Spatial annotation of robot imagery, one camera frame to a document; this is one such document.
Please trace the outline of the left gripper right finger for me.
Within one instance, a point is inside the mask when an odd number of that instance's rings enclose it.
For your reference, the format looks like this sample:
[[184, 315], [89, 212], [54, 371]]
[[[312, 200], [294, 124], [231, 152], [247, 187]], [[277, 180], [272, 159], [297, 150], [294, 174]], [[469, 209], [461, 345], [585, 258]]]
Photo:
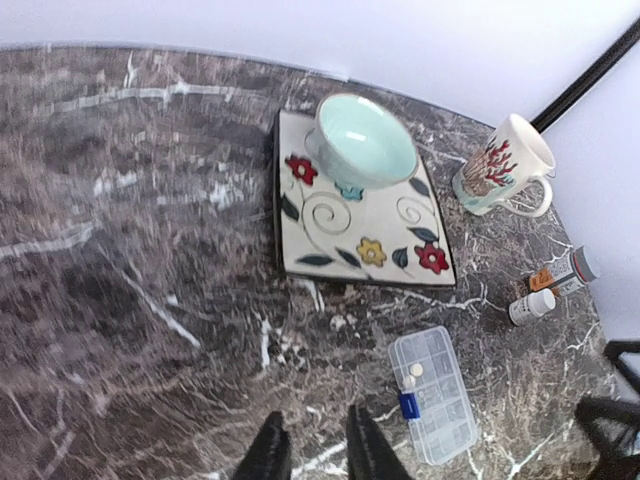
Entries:
[[411, 479], [366, 407], [349, 407], [346, 437], [350, 479]]

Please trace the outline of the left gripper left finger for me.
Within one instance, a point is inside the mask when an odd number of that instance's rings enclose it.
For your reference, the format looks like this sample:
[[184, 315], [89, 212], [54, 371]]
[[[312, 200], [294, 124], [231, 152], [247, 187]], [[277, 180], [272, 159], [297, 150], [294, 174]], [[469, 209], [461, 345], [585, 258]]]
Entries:
[[246, 455], [235, 469], [233, 480], [289, 480], [292, 445], [284, 429], [281, 411], [272, 411], [258, 431]]

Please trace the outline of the clear plastic pill organizer box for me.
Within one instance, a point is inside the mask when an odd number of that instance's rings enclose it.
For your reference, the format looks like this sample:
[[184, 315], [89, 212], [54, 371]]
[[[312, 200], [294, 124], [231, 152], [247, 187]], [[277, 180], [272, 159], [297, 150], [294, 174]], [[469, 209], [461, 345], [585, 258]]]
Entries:
[[[478, 430], [449, 332], [442, 326], [397, 338], [387, 348], [399, 394], [416, 394], [421, 417], [406, 420], [420, 462], [443, 465], [472, 447]], [[410, 367], [419, 363], [423, 374]], [[414, 388], [403, 386], [406, 376]]]

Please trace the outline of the small white pill bottle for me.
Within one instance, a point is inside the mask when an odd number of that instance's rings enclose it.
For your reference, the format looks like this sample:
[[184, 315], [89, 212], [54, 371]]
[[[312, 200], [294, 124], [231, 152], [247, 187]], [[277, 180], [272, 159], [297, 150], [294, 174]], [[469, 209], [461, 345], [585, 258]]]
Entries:
[[550, 289], [528, 294], [508, 307], [508, 317], [516, 326], [525, 325], [539, 319], [556, 307], [556, 298]]

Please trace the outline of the orange pill bottle grey cap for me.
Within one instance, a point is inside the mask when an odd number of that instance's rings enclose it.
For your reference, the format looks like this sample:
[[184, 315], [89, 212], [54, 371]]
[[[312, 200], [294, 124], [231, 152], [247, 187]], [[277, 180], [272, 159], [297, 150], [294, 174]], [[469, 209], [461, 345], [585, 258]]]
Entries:
[[528, 279], [530, 292], [549, 289], [555, 297], [564, 297], [600, 277], [598, 261], [584, 246], [542, 267]]

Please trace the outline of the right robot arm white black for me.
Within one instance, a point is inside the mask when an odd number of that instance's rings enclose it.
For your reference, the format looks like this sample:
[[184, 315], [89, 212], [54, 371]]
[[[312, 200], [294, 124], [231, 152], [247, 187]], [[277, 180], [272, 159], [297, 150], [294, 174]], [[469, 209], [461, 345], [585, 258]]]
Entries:
[[[604, 350], [605, 358], [638, 394], [639, 373], [622, 358], [623, 354], [639, 354], [639, 341], [611, 340]], [[639, 451], [635, 447], [639, 438], [639, 403], [584, 396], [574, 414], [577, 424], [599, 453], [599, 461], [589, 479], [638, 479]], [[621, 433], [610, 438], [597, 424], [602, 420], [621, 424]]]

